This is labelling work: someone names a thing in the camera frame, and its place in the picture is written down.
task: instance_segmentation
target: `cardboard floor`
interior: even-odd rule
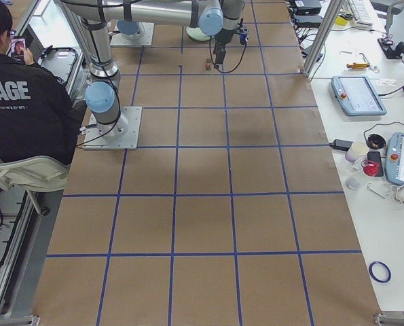
[[[283,2],[244,9],[233,73],[156,25],[115,48],[135,151],[77,149],[33,313],[40,325],[373,325],[378,304]],[[237,39],[224,69],[242,53]]]

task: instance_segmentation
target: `small cup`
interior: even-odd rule
[[[351,163],[356,162],[359,158],[366,155],[369,151],[368,146],[361,141],[355,141],[351,144],[350,149],[345,154],[345,159]]]

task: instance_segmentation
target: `screwdriver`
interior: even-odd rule
[[[361,63],[347,63],[346,67],[348,69],[365,69],[365,68],[369,68],[371,65],[369,64],[369,62],[361,62]]]

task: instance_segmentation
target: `white table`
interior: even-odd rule
[[[374,29],[384,30],[376,15]],[[340,109],[331,89],[331,77],[334,75],[367,75],[379,93],[390,92],[404,84],[404,65],[399,60],[385,59],[376,41],[380,36],[381,34],[376,32],[351,29],[331,32],[327,39],[326,58],[312,80],[312,88],[329,141],[334,139],[364,141],[363,131],[377,123],[394,121],[404,123],[404,94],[401,91],[382,100],[387,108],[386,115],[350,117]],[[340,51],[353,54],[340,54]],[[378,74],[373,71],[351,72],[345,69],[345,64],[352,62],[348,56],[355,56],[359,52],[365,53],[381,72]],[[396,87],[381,86],[379,79],[394,79]],[[404,132],[404,127],[398,124],[378,126],[367,134],[378,133],[388,141],[396,131]],[[333,157],[367,265],[373,261],[382,261],[392,272],[389,283],[380,284],[372,281],[380,308],[383,311],[404,311],[404,206],[384,200],[366,187],[360,188],[357,192],[349,190],[344,182],[351,172],[344,159],[344,152],[333,151]],[[384,190],[384,184],[387,184],[385,178],[376,178],[373,181],[374,187],[381,191]]]

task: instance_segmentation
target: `keyboard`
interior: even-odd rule
[[[373,22],[364,0],[346,0],[348,9],[352,14],[352,23],[360,29],[372,29]]]

